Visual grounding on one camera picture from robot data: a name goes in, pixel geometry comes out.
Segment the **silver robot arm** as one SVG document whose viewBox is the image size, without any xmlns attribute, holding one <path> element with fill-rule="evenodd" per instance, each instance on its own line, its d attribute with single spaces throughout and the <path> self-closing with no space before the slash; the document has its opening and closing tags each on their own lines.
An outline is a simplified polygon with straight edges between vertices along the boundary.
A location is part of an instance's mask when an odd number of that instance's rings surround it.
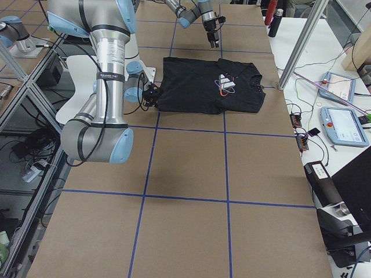
<svg viewBox="0 0 371 278">
<path fill-rule="evenodd" d="M 194 6 L 187 9 L 180 1 L 169 0 L 164 3 L 171 9 L 179 20 L 180 25 L 186 29 L 199 17 L 202 19 L 211 48 L 219 47 L 220 38 L 217 23 L 225 22 L 224 16 L 218 16 L 213 10 L 211 1 L 198 1 Z"/>
<path fill-rule="evenodd" d="M 123 117 L 124 61 L 137 28 L 132 1 L 49 1 L 47 14 L 55 31 L 89 38 L 96 54 L 96 90 L 64 125 L 64 152 L 80 163 L 127 161 L 133 130 Z"/>
</svg>

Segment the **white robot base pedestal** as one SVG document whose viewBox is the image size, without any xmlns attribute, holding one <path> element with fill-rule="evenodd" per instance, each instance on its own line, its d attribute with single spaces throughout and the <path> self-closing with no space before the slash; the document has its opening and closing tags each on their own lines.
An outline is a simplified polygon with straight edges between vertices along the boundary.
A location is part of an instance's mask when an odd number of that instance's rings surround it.
<svg viewBox="0 0 371 278">
<path fill-rule="evenodd" d="M 125 90 L 134 90 L 137 82 L 142 81 L 144 90 L 154 81 L 155 68 L 147 67 L 141 60 L 136 38 L 136 8 L 132 1 L 116 1 L 119 19 L 121 20 L 121 33 L 124 34 L 125 48 Z"/>
</svg>

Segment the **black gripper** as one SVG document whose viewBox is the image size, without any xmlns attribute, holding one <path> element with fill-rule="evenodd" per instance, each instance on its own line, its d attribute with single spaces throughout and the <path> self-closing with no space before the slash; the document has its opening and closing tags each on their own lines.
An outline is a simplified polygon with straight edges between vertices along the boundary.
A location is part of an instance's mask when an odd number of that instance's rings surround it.
<svg viewBox="0 0 371 278">
<path fill-rule="evenodd" d="M 156 84 L 151 83 L 147 90 L 143 91 L 142 96 L 144 99 L 145 107 L 156 107 L 160 96 L 163 94 L 163 89 Z"/>
<path fill-rule="evenodd" d="M 208 20 L 203 22 L 203 27 L 207 33 L 208 39 L 210 39 L 211 48 L 219 47 L 219 37 L 216 30 L 215 20 Z"/>
</svg>

